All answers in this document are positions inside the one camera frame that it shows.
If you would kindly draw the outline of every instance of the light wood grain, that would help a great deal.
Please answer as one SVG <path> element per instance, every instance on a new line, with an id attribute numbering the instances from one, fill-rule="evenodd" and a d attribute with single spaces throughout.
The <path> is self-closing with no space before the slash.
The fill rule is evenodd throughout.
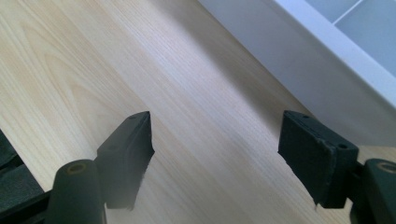
<path id="1" fill-rule="evenodd" d="M 45 190 L 151 112 L 156 154 L 109 223 L 348 223 L 277 154 L 283 110 L 308 112 L 196 1 L 3 1 L 0 52 L 0 127 Z"/>

